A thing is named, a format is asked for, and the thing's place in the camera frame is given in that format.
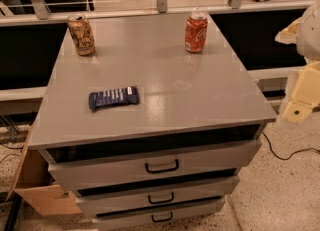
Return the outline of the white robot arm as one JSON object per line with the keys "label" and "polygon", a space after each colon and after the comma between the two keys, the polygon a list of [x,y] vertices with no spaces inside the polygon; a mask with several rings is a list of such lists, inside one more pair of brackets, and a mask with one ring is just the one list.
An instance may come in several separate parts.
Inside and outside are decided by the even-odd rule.
{"label": "white robot arm", "polygon": [[289,75],[286,97],[280,107],[281,118],[302,123],[320,104],[320,0],[315,0],[275,41],[295,44],[307,64]]}

